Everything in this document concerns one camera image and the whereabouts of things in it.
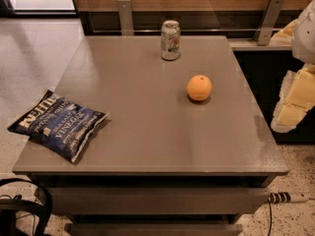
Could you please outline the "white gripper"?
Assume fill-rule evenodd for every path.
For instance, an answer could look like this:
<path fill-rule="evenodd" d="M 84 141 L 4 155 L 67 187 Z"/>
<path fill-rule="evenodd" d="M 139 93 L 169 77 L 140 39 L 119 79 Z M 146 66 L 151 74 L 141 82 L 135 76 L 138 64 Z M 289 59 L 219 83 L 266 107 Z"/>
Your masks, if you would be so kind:
<path fill-rule="evenodd" d="M 315 65 L 312 65 L 315 64 L 315 0 L 297 20 L 275 33 L 270 43 L 291 44 L 293 57 L 309 63 L 297 72 L 288 71 L 283 78 L 271 128 L 278 133 L 288 133 L 315 106 Z"/>

